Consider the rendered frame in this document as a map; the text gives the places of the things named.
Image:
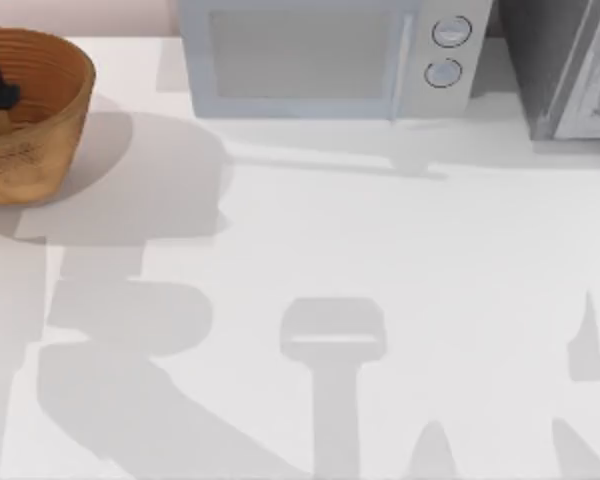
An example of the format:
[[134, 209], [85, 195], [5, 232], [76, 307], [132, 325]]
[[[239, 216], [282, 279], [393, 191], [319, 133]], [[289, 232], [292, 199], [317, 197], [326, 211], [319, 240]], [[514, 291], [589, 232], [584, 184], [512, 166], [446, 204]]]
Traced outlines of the wooden basket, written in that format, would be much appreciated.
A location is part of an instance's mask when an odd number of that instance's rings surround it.
[[20, 101], [0, 110], [0, 205], [29, 204], [56, 193], [76, 154], [96, 70], [70, 41], [0, 27], [0, 71]]

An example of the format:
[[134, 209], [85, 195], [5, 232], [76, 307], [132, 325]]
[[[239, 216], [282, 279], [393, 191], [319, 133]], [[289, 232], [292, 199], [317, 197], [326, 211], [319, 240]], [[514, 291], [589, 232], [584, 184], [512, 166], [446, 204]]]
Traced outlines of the microwave oven door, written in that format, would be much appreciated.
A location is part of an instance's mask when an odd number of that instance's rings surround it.
[[392, 119], [410, 0], [177, 0], [200, 118]]

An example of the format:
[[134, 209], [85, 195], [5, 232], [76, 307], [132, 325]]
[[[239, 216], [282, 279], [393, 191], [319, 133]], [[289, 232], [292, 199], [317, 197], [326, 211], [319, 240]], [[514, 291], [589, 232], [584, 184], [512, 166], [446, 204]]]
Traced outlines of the pale microwave oven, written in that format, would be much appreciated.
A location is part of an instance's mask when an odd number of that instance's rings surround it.
[[[469, 101], [477, 63], [485, 39], [493, 0], [410, 0], [416, 4], [408, 44], [399, 56], [396, 115], [389, 121], [413, 118], [448, 118], [464, 112]], [[472, 23], [472, 34], [461, 46], [441, 48], [432, 39], [437, 21], [464, 16]], [[463, 75], [446, 89], [427, 84], [424, 71], [429, 63], [445, 58], [458, 61]]]

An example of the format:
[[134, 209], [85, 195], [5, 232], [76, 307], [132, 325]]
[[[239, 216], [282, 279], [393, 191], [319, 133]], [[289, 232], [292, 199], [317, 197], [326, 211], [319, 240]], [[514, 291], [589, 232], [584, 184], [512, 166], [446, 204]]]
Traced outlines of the grey cabinet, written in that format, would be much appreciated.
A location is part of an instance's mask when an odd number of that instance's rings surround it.
[[574, 43], [591, 0], [499, 0], [500, 22], [530, 137], [555, 137]]

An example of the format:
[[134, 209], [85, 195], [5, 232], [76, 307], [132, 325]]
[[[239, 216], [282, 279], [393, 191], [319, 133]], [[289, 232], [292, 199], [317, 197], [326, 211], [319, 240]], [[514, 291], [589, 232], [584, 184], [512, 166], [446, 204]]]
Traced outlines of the microwave knob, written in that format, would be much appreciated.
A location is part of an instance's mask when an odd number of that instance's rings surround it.
[[460, 81], [463, 75], [462, 65], [451, 58], [431, 62], [424, 71], [424, 79], [435, 89], [446, 89]]
[[452, 16], [436, 22], [432, 39], [441, 48], [456, 48], [472, 34], [472, 23], [464, 16]]

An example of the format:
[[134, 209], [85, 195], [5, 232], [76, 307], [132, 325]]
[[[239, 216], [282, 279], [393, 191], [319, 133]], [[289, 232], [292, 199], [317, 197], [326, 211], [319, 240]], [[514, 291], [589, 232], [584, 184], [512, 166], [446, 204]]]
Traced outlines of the pale grey cabinet door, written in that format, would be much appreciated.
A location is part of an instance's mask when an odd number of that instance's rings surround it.
[[574, 43], [558, 139], [600, 139], [600, 0], [591, 0]]

